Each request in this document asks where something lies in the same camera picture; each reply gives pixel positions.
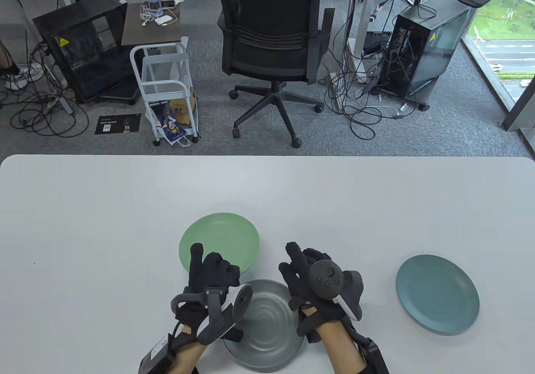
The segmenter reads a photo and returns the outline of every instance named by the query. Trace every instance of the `plate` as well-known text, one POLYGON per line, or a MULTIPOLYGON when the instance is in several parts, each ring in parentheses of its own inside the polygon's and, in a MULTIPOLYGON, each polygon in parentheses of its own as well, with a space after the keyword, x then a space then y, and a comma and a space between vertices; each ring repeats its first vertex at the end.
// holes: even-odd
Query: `plate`
POLYGON ((422 254, 405 261, 396 276, 397 295, 424 327, 446 335, 467 330, 479 313, 472 280, 447 259, 422 254))
POLYGON ((260 239, 255 226, 248 219, 230 212, 206 215, 193 222, 180 239, 178 254, 182 266, 189 272, 190 248, 201 243, 204 257, 218 252, 225 260, 244 273, 258 257, 260 239))
POLYGON ((224 339, 227 349, 243 366, 258 372, 274 372, 296 355, 303 338, 296 330, 299 317, 288 307, 290 292, 279 282, 256 279, 252 299, 236 328, 243 331, 240 342, 224 339))

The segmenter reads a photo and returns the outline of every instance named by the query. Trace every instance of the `chair wheel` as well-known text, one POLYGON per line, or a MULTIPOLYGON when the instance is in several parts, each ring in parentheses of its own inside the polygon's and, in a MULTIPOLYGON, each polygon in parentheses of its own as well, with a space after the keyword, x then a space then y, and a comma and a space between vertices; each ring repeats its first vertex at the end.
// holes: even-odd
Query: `chair wheel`
POLYGON ((299 148, 301 146, 301 141, 296 137, 295 139, 292 139, 292 147, 293 148, 299 148))

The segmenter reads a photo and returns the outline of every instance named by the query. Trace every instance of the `grass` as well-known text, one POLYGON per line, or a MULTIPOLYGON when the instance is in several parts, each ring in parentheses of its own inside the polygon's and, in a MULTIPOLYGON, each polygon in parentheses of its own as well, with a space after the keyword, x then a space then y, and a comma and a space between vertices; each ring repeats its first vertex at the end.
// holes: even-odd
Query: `grass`
POLYGON ((535 6, 517 0, 492 0, 477 11, 474 22, 468 30, 476 39, 474 26, 484 40, 535 40, 535 6), (513 19, 507 19, 510 9, 515 11, 513 19))
POLYGON ((502 80, 533 79, 533 72, 497 72, 496 76, 502 80))

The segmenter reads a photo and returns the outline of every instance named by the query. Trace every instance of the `chair base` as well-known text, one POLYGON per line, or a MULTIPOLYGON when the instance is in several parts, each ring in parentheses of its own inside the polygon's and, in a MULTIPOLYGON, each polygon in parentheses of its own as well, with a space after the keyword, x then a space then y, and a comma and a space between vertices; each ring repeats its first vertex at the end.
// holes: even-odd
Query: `chair base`
POLYGON ((252 87, 252 86, 235 86, 234 90, 229 92, 229 97, 231 99, 236 99, 238 97, 238 91, 243 91, 249 94, 260 95, 262 99, 254 104, 247 112, 235 120, 232 127, 232 136, 237 139, 239 137, 239 128, 238 126, 249 119, 251 116, 264 109, 268 105, 275 105, 279 110, 279 114, 283 118, 284 124, 292 136, 292 147, 299 148, 301 146, 301 141, 296 137, 296 132, 292 127, 292 123, 288 118, 286 109, 284 108, 283 101, 293 101, 293 102, 302 102, 304 104, 314 105, 314 110, 318 114, 325 109, 325 104, 319 99, 313 99, 310 97, 305 97, 303 95, 290 93, 288 91, 283 91, 283 87, 286 86, 284 81, 272 81, 271 88, 265 87, 252 87))

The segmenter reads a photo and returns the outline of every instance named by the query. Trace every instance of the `computer tower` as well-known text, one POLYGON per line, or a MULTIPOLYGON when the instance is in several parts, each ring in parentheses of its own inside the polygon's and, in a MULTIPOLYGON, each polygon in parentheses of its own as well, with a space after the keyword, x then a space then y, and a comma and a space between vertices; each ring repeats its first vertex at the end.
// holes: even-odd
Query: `computer tower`
POLYGON ((82 0, 34 19, 77 102, 135 83, 132 47, 121 45, 126 9, 124 0, 82 0))
POLYGON ((471 9, 457 0, 426 0, 400 13, 378 88, 406 98, 443 74, 470 23, 471 9))

